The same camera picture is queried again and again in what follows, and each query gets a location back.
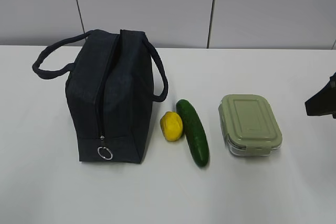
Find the bag handle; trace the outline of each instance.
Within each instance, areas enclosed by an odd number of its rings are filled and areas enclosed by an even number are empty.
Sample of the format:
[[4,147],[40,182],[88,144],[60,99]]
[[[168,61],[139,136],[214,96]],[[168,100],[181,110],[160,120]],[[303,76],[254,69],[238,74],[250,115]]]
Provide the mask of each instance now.
[[62,76],[63,74],[65,74],[66,72],[69,71],[73,71],[73,69],[75,68],[75,63],[69,63],[66,64],[62,69],[60,70],[54,70],[54,71],[49,71],[49,70],[42,70],[40,69],[40,65],[42,64],[42,62],[56,49],[58,49],[61,46],[64,46],[66,44],[69,43],[73,43],[73,42],[77,42],[80,41],[82,39],[85,39],[86,37],[88,37],[90,34],[92,33],[92,31],[88,31],[84,34],[72,37],[72,38],[68,38],[68,39],[64,39],[61,40],[59,42],[56,42],[55,44],[46,47],[46,49],[44,49],[40,55],[38,56],[37,60],[34,62],[32,68],[33,71],[35,72],[35,74],[37,74],[40,78],[45,79],[45,80],[50,80],[59,76]]
[[168,80],[167,80],[166,74],[164,72],[163,64],[162,64],[161,58],[160,58],[157,50],[155,49],[155,47],[152,44],[150,44],[150,42],[148,41],[148,39],[146,37],[144,38],[143,42],[144,42],[145,46],[147,47],[147,50],[151,54],[156,66],[159,70],[159,73],[162,77],[162,80],[163,80],[162,93],[160,95],[152,94],[152,100],[154,102],[163,102],[168,95]]

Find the glass food container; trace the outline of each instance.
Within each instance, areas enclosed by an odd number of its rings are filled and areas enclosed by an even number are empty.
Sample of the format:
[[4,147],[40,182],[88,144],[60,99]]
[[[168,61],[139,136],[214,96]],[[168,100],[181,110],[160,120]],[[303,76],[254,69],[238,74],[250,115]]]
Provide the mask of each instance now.
[[218,110],[223,137],[233,155],[268,156],[281,146],[279,126],[264,97],[230,94]]

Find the metal ring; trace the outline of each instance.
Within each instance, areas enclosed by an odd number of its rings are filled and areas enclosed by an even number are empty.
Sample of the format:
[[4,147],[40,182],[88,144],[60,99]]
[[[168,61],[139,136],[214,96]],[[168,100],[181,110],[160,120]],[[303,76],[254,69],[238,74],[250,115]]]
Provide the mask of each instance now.
[[[104,150],[106,150],[108,153],[110,153],[110,157],[105,157],[104,155],[100,154],[101,149],[104,149]],[[97,152],[98,152],[99,156],[101,156],[101,158],[103,158],[103,159],[105,159],[105,160],[111,160],[111,159],[113,158],[113,154],[112,154],[112,152],[110,151],[110,149],[108,149],[108,148],[106,148],[106,147],[102,147],[102,146],[101,146],[101,147],[98,147],[98,148],[97,148]]]

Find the white table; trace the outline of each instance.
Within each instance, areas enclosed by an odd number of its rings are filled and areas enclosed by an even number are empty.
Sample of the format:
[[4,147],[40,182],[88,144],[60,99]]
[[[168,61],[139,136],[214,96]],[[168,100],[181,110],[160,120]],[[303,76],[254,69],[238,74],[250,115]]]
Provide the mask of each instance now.
[[[78,161],[66,76],[39,79],[44,47],[0,47],[0,223],[335,223],[336,120],[306,116],[304,102],[336,71],[336,51],[159,49],[169,80],[154,105],[141,165]],[[45,69],[73,61],[57,50]],[[156,93],[161,91],[155,71]],[[218,105],[224,95],[264,96],[283,135],[266,158],[225,148]],[[195,106],[211,161],[199,169],[186,139],[164,140],[159,119],[178,99]]]

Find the white wall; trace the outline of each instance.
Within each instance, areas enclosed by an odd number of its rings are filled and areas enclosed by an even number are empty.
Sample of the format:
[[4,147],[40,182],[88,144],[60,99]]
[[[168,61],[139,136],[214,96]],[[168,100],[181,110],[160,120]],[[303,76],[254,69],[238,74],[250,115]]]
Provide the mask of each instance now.
[[336,0],[216,0],[212,48],[331,49]]
[[[79,5],[85,30],[138,29],[157,47],[206,47],[212,0],[79,0]],[[49,45],[82,33],[75,0],[0,0],[0,6],[0,45]],[[215,2],[212,48],[331,49],[335,40],[336,0]]]
[[205,48],[212,0],[79,0],[86,30],[143,30],[157,47]]
[[48,45],[82,32],[75,0],[0,0],[1,45]]

